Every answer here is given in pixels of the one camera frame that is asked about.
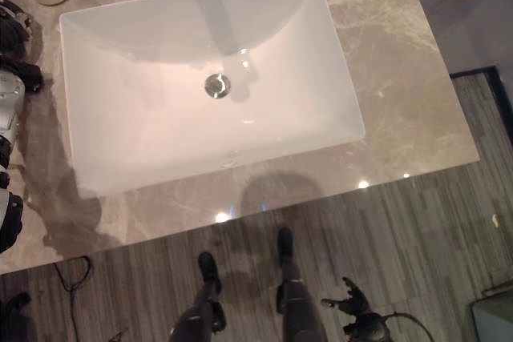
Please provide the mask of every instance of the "beige marble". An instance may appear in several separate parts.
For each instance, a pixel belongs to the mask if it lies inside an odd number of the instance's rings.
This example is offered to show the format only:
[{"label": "beige marble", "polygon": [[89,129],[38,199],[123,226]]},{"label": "beige marble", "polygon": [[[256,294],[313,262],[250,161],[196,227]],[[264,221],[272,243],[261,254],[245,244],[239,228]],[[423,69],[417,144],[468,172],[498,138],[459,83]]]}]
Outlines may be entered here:
[{"label": "beige marble", "polygon": [[328,0],[366,125],[366,139],[101,199],[76,191],[67,131],[59,15],[121,0],[40,6],[12,0],[40,25],[32,59],[48,84],[31,95],[11,157],[26,206],[0,272],[135,243],[479,159],[418,0]]}]

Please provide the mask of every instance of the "black cable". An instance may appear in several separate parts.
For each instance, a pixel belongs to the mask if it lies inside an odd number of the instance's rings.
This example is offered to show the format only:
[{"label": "black cable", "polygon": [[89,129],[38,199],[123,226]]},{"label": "black cable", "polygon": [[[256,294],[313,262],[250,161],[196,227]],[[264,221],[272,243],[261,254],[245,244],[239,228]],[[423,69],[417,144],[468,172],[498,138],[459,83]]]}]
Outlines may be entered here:
[{"label": "black cable", "polygon": [[55,268],[57,274],[59,275],[61,285],[63,286],[64,290],[66,290],[70,294],[71,323],[73,324],[73,331],[75,332],[75,341],[79,342],[80,341],[79,330],[77,328],[77,322],[75,319],[75,293],[77,292],[77,290],[79,290],[83,286],[83,284],[86,282],[87,278],[89,278],[89,276],[91,275],[91,273],[93,271],[93,262],[92,262],[91,258],[89,258],[88,256],[85,256],[85,255],[74,258],[73,260],[85,260],[87,263],[87,269],[86,269],[86,272],[84,273],[83,277],[80,280],[78,280],[77,282],[71,282],[70,284],[64,280],[63,274],[59,270],[59,267],[57,266],[57,264],[53,264],[53,265],[54,265],[54,268]]},{"label": "black cable", "polygon": [[420,326],[422,328],[422,330],[424,330],[426,332],[427,337],[430,339],[430,342],[434,342],[434,338],[431,335],[430,331],[427,329],[427,327],[424,326],[424,324],[420,320],[418,320],[418,318],[415,318],[414,316],[412,316],[411,314],[408,314],[407,312],[394,312],[394,314],[389,314],[388,316],[383,316],[382,320],[386,321],[389,318],[400,318],[400,317],[407,318],[409,320],[413,320],[418,326]]}]

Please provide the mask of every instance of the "rectangular sink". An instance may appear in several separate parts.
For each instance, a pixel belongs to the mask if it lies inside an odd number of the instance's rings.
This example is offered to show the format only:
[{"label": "rectangular sink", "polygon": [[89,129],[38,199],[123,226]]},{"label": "rectangular sink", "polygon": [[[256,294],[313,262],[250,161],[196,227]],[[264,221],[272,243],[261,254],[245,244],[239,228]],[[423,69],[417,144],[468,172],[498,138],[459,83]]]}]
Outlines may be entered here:
[{"label": "rectangular sink", "polygon": [[60,30],[83,198],[365,135],[326,0],[133,0]]}]

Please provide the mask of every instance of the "person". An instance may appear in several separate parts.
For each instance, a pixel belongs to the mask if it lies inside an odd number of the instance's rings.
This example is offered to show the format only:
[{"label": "person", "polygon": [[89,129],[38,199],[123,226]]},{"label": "person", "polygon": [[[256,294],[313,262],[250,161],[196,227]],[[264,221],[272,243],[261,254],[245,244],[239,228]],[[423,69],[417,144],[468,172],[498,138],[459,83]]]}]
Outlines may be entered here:
[{"label": "person", "polygon": [[[324,326],[293,260],[293,234],[289,228],[279,230],[277,248],[282,278],[277,289],[277,311],[283,316],[283,341],[326,342]],[[209,342],[213,333],[226,328],[219,302],[222,285],[216,261],[204,251],[198,264],[203,286],[171,330],[170,342]]]}]

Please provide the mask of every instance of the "drain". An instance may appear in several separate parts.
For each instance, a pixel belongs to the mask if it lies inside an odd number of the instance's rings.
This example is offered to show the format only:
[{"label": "drain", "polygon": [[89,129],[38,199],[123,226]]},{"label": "drain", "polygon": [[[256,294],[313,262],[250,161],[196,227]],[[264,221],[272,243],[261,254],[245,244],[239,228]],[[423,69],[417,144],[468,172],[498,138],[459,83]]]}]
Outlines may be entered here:
[{"label": "drain", "polygon": [[205,80],[205,91],[214,99],[221,99],[230,92],[230,80],[222,74],[212,74]]}]

